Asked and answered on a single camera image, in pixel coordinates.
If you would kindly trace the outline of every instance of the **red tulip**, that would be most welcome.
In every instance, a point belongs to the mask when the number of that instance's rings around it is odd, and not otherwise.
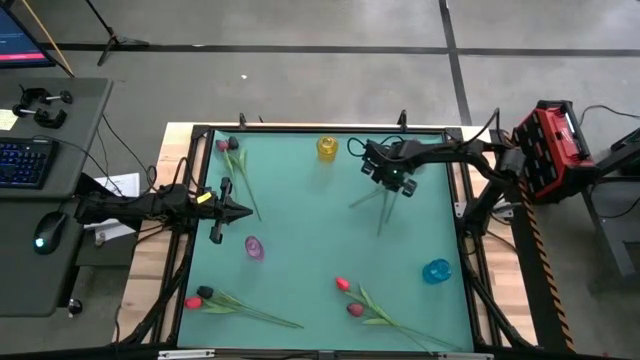
[[[364,314],[364,306],[362,306],[362,304],[352,303],[347,306],[347,311],[355,317],[360,317]]]
[[[202,303],[202,298],[199,296],[192,296],[184,299],[184,307],[191,310],[199,309],[202,306]]]
[[[349,282],[343,278],[336,278],[336,286],[341,291],[349,291]]]
[[[225,152],[229,149],[229,143],[225,140],[216,140],[216,147],[218,151]]]

